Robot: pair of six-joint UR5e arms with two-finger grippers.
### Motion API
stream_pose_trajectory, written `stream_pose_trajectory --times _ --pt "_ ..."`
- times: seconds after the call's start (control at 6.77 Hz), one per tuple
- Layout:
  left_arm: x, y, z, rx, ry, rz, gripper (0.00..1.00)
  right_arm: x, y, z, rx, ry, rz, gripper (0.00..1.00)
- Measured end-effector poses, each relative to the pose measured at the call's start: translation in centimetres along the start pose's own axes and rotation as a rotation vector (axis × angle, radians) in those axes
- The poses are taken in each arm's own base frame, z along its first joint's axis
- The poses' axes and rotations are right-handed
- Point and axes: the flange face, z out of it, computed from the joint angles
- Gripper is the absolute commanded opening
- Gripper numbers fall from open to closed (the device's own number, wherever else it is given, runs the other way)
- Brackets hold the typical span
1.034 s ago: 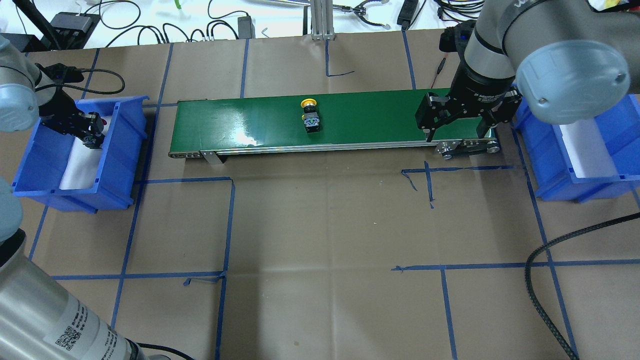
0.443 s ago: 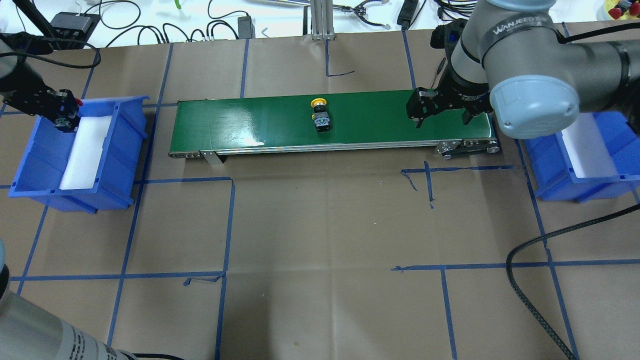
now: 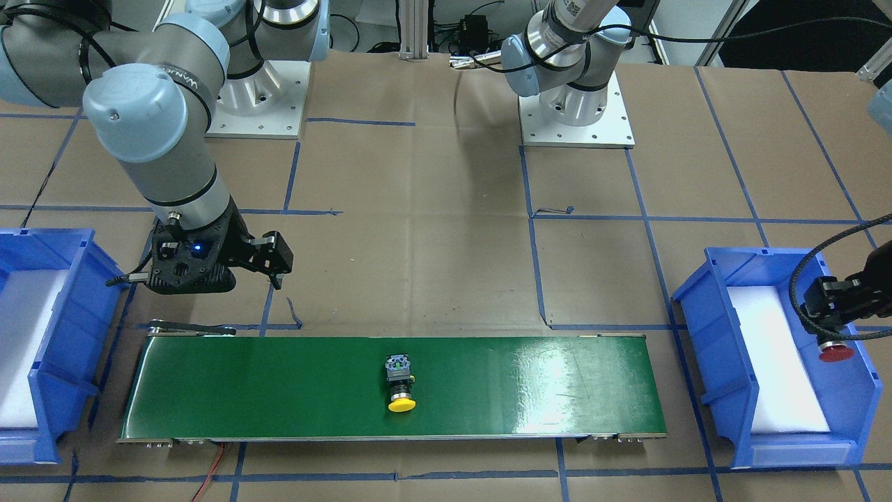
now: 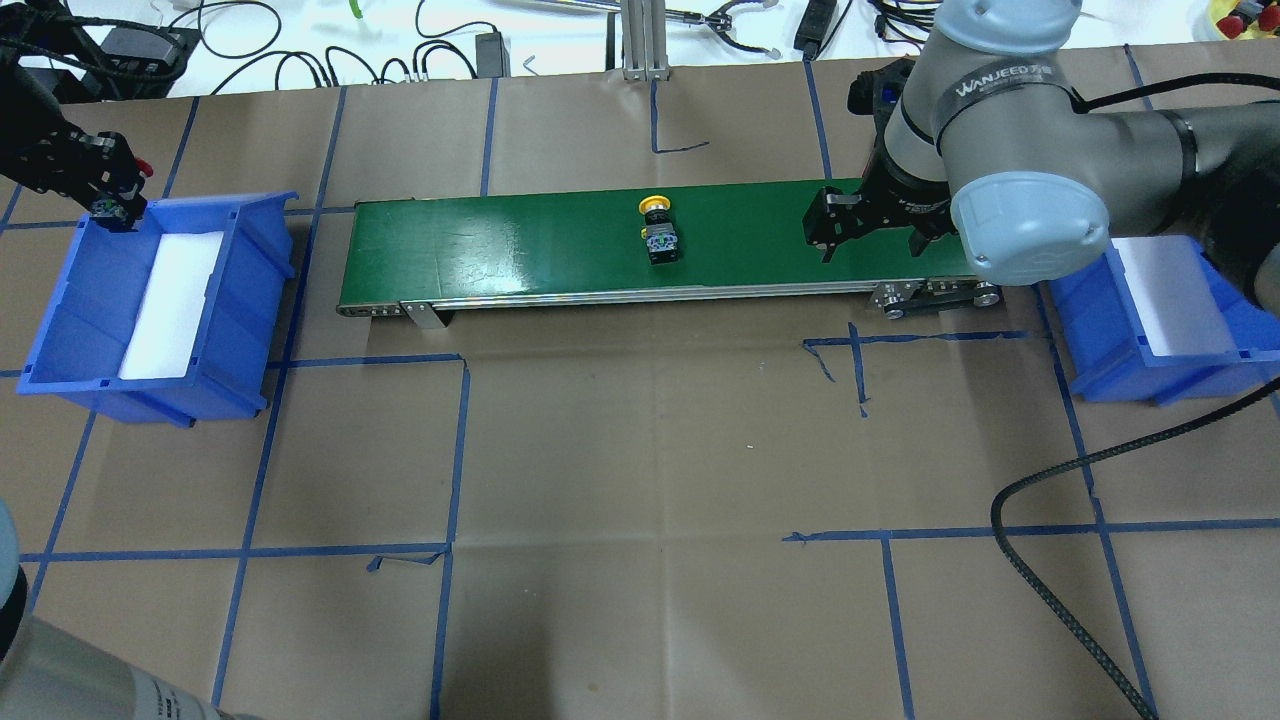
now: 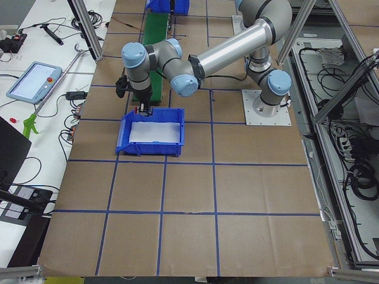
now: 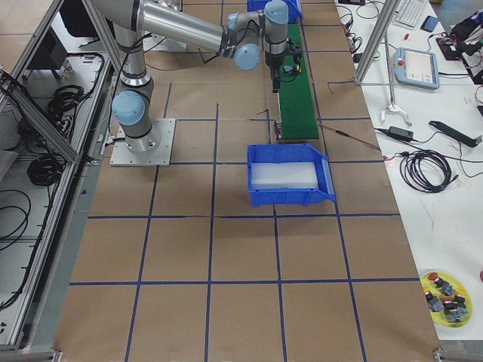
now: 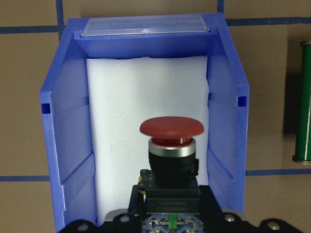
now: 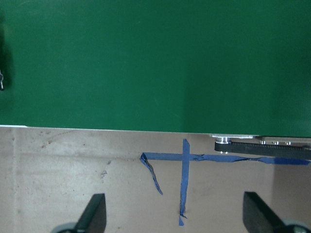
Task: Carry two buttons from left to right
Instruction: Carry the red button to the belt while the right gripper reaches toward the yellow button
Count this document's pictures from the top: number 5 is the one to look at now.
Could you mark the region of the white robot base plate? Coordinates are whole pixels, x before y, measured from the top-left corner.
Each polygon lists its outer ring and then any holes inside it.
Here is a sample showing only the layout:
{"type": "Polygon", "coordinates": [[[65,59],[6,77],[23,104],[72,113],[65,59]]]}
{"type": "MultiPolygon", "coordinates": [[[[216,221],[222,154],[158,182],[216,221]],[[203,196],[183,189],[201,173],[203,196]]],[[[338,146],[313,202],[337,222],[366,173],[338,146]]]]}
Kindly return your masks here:
{"type": "Polygon", "coordinates": [[[261,90],[242,89],[243,109],[248,126],[291,126],[289,110],[285,98],[276,106],[261,100],[261,90]]]}

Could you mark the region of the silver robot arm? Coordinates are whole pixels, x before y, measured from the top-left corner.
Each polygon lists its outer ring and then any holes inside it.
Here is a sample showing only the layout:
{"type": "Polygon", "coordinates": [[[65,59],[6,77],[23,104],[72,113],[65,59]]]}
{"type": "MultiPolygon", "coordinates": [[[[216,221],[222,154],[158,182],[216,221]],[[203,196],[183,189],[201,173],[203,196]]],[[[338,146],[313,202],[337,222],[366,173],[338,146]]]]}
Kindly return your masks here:
{"type": "Polygon", "coordinates": [[[235,6],[242,13],[242,31],[198,55],[189,55],[188,60],[182,59],[180,43],[174,38],[146,46],[127,43],[121,51],[124,70],[115,84],[118,97],[132,92],[140,102],[138,113],[150,116],[151,71],[160,70],[178,95],[188,97],[201,87],[204,79],[248,56],[246,74],[261,89],[253,110],[265,118],[276,116],[292,82],[287,72],[272,66],[269,47],[289,29],[291,5],[273,0],[236,1],[235,6]]]}

